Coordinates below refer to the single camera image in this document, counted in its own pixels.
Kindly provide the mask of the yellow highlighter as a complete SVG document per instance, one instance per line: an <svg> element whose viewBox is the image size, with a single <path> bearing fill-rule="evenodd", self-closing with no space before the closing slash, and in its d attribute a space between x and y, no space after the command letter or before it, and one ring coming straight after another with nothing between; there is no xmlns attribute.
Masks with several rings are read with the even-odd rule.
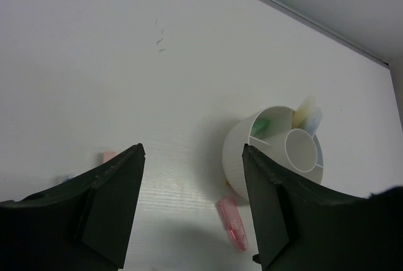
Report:
<svg viewBox="0 0 403 271"><path fill-rule="evenodd" d="M297 129L302 122L312 113L315 107L315 98L312 95L307 96L293 112L292 128Z"/></svg>

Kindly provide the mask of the pink highlighter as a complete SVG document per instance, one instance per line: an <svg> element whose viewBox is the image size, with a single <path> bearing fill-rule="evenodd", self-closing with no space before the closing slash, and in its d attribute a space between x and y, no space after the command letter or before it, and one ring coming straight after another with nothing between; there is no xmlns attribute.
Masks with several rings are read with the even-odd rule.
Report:
<svg viewBox="0 0 403 271"><path fill-rule="evenodd" d="M224 197L217 202L217 208L232 244L239 252L246 251L248 240L235 199Z"/></svg>

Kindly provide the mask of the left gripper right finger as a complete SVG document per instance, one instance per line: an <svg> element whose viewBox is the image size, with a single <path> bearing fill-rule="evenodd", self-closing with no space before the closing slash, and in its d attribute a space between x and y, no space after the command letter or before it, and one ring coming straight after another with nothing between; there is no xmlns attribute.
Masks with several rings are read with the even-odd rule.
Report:
<svg viewBox="0 0 403 271"><path fill-rule="evenodd" d="M401 268L402 188L364 199L314 183L252 146L242 160L262 268Z"/></svg>

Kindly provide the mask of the blue highlighter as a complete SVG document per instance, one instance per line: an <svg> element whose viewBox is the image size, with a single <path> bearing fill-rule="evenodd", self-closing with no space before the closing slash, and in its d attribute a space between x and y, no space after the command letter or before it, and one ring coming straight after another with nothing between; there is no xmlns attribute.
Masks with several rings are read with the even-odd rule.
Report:
<svg viewBox="0 0 403 271"><path fill-rule="evenodd" d="M316 135L317 129L323 118L323 113L320 107L315 106L305 119L304 131L306 131L311 137Z"/></svg>

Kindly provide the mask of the green highlighter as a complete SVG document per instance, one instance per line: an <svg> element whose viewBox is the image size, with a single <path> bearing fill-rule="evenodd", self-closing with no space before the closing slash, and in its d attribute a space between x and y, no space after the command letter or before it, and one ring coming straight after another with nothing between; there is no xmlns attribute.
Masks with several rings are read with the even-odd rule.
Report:
<svg viewBox="0 0 403 271"><path fill-rule="evenodd" d="M251 136L258 137L264 134L270 126L270 120L267 118L257 118L251 127Z"/></svg>

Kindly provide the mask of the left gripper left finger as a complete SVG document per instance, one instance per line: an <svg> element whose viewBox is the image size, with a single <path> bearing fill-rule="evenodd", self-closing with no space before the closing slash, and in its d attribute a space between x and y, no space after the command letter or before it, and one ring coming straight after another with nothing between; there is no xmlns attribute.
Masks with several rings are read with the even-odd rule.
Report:
<svg viewBox="0 0 403 271"><path fill-rule="evenodd" d="M136 144L64 183L1 202L1 267L122 268L144 165Z"/></svg>

